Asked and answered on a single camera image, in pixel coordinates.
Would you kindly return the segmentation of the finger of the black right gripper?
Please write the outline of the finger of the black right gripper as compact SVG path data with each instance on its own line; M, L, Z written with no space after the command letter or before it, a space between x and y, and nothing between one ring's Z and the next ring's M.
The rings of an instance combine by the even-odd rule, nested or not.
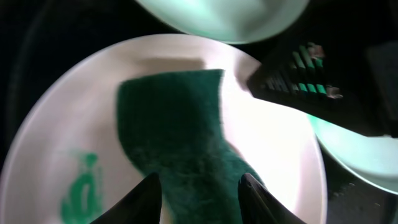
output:
M287 106L363 136L392 133L375 91L337 71L338 63L313 42L265 58L249 77L253 97Z

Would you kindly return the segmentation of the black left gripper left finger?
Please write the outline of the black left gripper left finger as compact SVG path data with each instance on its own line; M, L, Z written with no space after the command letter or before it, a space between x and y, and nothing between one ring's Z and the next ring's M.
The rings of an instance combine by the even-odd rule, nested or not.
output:
M159 224L161 208L159 175L151 173L91 224Z

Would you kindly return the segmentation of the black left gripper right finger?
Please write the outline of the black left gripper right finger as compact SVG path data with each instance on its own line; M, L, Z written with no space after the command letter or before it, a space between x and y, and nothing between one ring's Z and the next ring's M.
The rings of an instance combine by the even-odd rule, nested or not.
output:
M243 224L305 224L250 173L238 182L238 200Z

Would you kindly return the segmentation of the green plate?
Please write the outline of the green plate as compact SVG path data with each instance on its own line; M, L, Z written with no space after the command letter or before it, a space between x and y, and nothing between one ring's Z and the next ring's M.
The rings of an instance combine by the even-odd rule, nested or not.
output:
M309 0L137 0L180 32L227 44L271 38L292 25Z
M323 148L357 178L397 194L397 139L366 137L312 115L309 122Z

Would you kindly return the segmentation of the white plate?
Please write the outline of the white plate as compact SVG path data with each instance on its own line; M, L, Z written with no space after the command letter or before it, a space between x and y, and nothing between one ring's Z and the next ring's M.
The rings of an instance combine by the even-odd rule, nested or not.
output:
M222 69L226 140L267 189L306 223L325 223L323 159L307 115L257 100L244 82L258 61L203 37L158 34L109 46L84 59L32 108L1 174L2 223L73 223L110 209L142 179L119 144L115 98L121 82L161 72Z

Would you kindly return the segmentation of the green scrubbing sponge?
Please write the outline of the green scrubbing sponge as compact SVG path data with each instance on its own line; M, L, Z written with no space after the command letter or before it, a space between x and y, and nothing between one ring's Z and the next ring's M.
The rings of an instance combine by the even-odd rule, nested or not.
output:
M254 169L224 137L222 70L149 75L122 82L119 142L143 175L157 173L172 223L241 223L238 182Z

